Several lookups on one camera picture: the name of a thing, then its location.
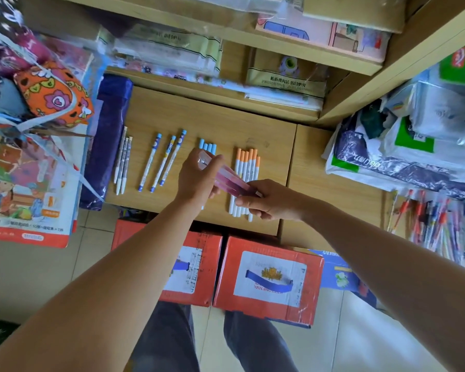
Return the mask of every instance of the red box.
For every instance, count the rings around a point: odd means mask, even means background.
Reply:
[[[324,259],[230,237],[214,307],[313,325]]]
[[[112,250],[146,224],[118,219]],[[160,300],[210,306],[221,254],[222,236],[189,231]]]

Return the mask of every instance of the leg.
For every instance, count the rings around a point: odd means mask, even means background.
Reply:
[[[199,372],[191,306],[159,301],[131,355],[132,372]]]
[[[245,372],[298,372],[287,344],[269,320],[226,311],[224,337]]]

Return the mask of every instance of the orange bag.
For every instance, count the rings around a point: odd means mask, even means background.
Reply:
[[[33,66],[14,75],[14,82],[21,90],[30,111],[36,116],[62,111],[72,102],[72,90],[76,94],[77,105],[71,112],[56,118],[55,122],[68,128],[81,122],[87,123],[87,119],[93,114],[93,104],[77,78],[69,69],[55,61],[45,62],[43,67],[51,69],[51,73]],[[51,74],[67,85],[53,78]]]

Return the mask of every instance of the hand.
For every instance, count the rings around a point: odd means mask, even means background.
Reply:
[[[295,192],[270,179],[250,181],[248,184],[257,188],[263,198],[238,197],[236,205],[248,207],[253,215],[265,220],[299,221],[304,205],[311,200],[311,197]]]
[[[204,170],[201,170],[198,168],[199,153],[200,149],[193,149],[182,164],[176,200],[192,202],[194,205],[202,207],[208,198],[213,198],[220,193],[220,190],[214,186],[215,176],[219,168],[226,162],[222,155],[214,157],[207,153],[213,159]]]

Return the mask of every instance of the white tile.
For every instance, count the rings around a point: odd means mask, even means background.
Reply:
[[[79,209],[78,212],[78,227],[85,227],[86,220],[88,219],[89,210]]]
[[[71,281],[83,231],[64,249],[0,242],[0,319],[24,322]]]
[[[195,350],[196,356],[198,356],[198,361],[200,361],[201,353],[203,350],[203,343],[205,342],[205,332],[207,331],[210,308],[211,307],[191,306],[193,326],[195,330]]]
[[[299,372],[330,372],[336,348],[343,291],[320,289],[311,329],[272,322],[288,345]]]
[[[119,218],[119,210],[116,206],[104,204],[101,211],[89,211],[86,220],[86,228],[103,231],[115,231],[115,222]]]
[[[345,292],[332,372],[445,372],[396,320]]]
[[[243,372],[239,360],[229,350],[223,333],[224,313],[212,307],[200,360],[201,372]]]
[[[72,279],[76,279],[96,262],[110,252],[112,246],[113,232],[93,230],[87,228],[84,231],[83,239],[74,268]]]

